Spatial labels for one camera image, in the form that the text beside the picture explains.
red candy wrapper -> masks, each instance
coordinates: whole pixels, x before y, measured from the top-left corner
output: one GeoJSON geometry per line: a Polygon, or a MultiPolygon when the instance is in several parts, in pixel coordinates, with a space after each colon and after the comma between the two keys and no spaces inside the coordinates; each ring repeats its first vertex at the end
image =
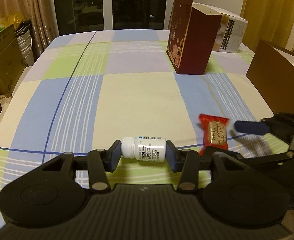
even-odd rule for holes
{"type": "Polygon", "coordinates": [[[226,125],[229,119],[208,114],[200,114],[198,118],[204,130],[204,147],[199,155],[203,155],[206,146],[228,150],[226,125]]]}

barcode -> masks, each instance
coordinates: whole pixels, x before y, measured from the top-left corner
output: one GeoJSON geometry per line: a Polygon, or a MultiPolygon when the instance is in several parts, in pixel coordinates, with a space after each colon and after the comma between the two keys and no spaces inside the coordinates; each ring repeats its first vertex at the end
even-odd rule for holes
{"type": "Polygon", "coordinates": [[[141,153],[141,158],[143,160],[150,160],[151,159],[151,153],[150,152],[142,152],[141,153]]]}
{"type": "Polygon", "coordinates": [[[153,139],[153,140],[160,140],[161,137],[150,137],[150,136],[143,136],[143,139],[153,139]]]}
{"type": "Polygon", "coordinates": [[[235,21],[229,20],[228,26],[227,26],[227,29],[226,29],[226,32],[225,32],[225,36],[224,36],[224,39],[223,39],[223,42],[222,42],[222,46],[220,47],[220,49],[226,49],[227,48],[228,41],[230,39],[230,35],[231,35],[231,32],[232,32],[232,28],[234,27],[234,23],[235,23],[235,21]]]}

plaid tablecloth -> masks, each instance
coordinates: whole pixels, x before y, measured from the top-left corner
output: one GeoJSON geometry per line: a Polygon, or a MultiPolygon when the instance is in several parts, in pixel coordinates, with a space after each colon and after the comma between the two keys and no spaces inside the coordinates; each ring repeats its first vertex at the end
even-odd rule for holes
{"type": "MultiPolygon", "coordinates": [[[[0,125],[0,189],[56,155],[108,149],[125,136],[161,136],[199,150],[198,114],[230,118],[228,146],[245,157],[278,153],[272,136],[238,134],[236,120],[272,115],[245,74],[253,53],[213,52],[204,76],[177,75],[166,55],[168,31],[116,30],[56,38],[18,88],[0,125]]],[[[210,182],[199,173],[199,187],[210,182]]],[[[166,163],[121,159],[114,183],[172,183],[166,163]]],[[[76,181],[88,187],[88,173],[76,181]]],[[[0,227],[4,221],[0,214],[0,227]]]]}

gold label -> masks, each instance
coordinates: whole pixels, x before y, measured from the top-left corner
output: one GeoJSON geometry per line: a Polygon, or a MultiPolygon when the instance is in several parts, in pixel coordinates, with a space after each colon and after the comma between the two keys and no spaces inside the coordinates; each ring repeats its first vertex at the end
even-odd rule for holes
{"type": "Polygon", "coordinates": [[[211,121],[208,125],[208,141],[215,145],[227,142],[226,127],[221,122],[211,121]]]}

door frame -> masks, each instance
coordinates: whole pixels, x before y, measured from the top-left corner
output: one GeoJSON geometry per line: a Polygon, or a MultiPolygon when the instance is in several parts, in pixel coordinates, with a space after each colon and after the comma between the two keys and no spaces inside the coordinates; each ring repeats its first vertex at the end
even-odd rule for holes
{"type": "MultiPolygon", "coordinates": [[[[56,37],[58,37],[59,29],[58,29],[56,9],[55,9],[55,0],[49,0],[49,1],[50,1],[54,30],[55,30],[56,37]]],[[[169,24],[170,14],[172,11],[173,4],[174,4],[174,0],[166,0],[164,30],[168,29],[168,24],[169,24]]],[[[112,0],[102,0],[102,6],[103,6],[103,15],[104,15],[104,29],[113,30],[112,0]]]]}

